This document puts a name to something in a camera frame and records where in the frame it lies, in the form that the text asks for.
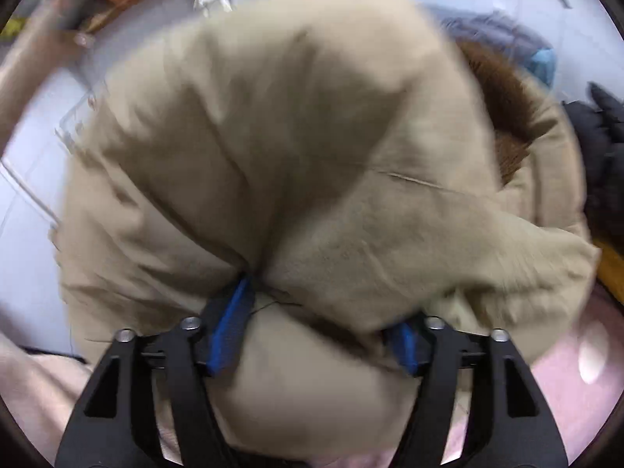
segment blue cloth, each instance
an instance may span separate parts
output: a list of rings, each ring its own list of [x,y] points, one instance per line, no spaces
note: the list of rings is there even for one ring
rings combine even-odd
[[[541,49],[523,64],[530,73],[552,88],[557,69],[557,55],[553,49]]]

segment metal screw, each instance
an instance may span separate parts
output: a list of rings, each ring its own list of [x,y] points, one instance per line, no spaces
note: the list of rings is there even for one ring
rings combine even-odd
[[[495,341],[509,341],[509,333],[504,329],[495,329],[491,336]]]
[[[433,329],[435,331],[439,331],[440,329],[444,329],[444,320],[440,317],[427,317],[425,323],[428,328]]]
[[[198,317],[186,317],[180,322],[180,327],[185,331],[192,331],[198,329],[202,325],[202,321]]]
[[[74,42],[80,47],[89,49],[93,47],[96,39],[92,35],[78,33],[74,35]]]
[[[122,329],[121,331],[117,331],[115,339],[121,343],[127,343],[132,341],[135,336],[136,334],[132,329]]]

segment pink blanket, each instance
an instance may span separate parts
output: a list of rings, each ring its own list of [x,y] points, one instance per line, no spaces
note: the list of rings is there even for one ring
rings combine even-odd
[[[533,371],[572,462],[595,437],[624,391],[624,316],[603,287],[594,287],[578,322],[534,365]],[[0,395],[26,436],[50,463],[54,462],[69,414],[89,375],[89,368],[73,359],[28,356],[0,334]],[[466,417],[448,435],[445,462],[461,453]],[[392,455],[389,450],[318,459],[313,466],[386,468]]]

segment beige jacket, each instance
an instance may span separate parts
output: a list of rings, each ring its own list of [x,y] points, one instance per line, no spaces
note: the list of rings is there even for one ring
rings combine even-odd
[[[71,164],[58,260],[74,336],[172,327],[241,269],[269,287],[238,369],[208,384],[226,438],[283,457],[398,443],[417,383],[375,333],[420,308],[508,329],[532,361],[583,304],[580,161],[542,134],[500,188],[455,47],[410,0],[267,0],[197,18],[120,65]],[[319,319],[368,347],[355,351]]]

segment yellow object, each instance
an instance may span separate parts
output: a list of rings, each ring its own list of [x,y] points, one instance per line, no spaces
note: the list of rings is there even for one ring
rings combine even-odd
[[[624,258],[614,248],[599,239],[594,239],[594,245],[602,250],[598,279],[620,303],[624,304]]]
[[[13,39],[14,37],[17,37],[19,35],[19,33],[24,29],[25,26],[25,18],[12,17],[7,21],[6,25],[2,29],[2,32],[0,32],[0,38]]]

